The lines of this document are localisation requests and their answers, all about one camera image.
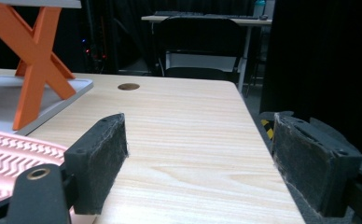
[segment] light wood tabletop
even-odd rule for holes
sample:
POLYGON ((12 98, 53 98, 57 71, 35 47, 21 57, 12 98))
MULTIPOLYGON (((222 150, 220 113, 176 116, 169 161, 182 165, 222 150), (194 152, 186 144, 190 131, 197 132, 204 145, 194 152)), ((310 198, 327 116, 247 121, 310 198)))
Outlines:
POLYGON ((95 223, 304 223, 233 83, 75 75, 93 89, 28 136, 70 147, 125 115, 130 156, 95 223))

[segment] black chair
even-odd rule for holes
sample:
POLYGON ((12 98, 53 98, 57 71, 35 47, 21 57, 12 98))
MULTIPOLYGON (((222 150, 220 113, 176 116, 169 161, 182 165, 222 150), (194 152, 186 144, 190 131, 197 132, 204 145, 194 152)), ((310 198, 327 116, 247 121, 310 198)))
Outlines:
POLYGON ((244 50, 244 32, 232 20, 208 16, 173 16, 157 25, 155 37, 164 77, 232 80, 229 75, 238 74, 244 50), (209 59, 202 62, 189 58, 192 65, 178 63, 172 66, 174 53, 187 57, 204 55, 209 59), (220 64, 223 62, 227 62, 228 67, 220 64))

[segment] black bracket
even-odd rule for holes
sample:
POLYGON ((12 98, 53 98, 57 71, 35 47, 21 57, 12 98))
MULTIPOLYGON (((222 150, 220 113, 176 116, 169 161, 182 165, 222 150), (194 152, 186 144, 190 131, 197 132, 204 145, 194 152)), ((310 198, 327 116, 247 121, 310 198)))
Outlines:
POLYGON ((285 181, 323 217, 350 206, 362 223, 362 154, 325 123, 274 114, 273 159, 285 181))

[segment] orange stand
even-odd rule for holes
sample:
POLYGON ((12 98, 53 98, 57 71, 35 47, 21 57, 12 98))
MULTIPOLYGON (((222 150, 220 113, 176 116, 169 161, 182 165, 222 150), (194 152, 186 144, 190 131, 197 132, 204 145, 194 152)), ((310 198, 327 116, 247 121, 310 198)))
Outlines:
POLYGON ((52 52, 61 7, 41 7, 31 28, 11 6, 0 3, 0 38, 21 58, 15 76, 24 77, 13 130, 38 118, 45 85, 63 100, 76 93, 75 78, 52 52))

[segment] pink tray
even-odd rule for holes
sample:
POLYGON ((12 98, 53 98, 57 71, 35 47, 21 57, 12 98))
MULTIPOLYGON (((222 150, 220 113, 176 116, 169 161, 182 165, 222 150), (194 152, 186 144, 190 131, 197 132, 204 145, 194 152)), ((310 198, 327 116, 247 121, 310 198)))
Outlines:
MULTIPOLYGON (((66 147, 12 133, 0 132, 0 201, 12 195, 16 177, 26 169, 44 163, 62 164, 66 147)), ((91 224, 96 216, 76 215, 73 224, 91 224)))

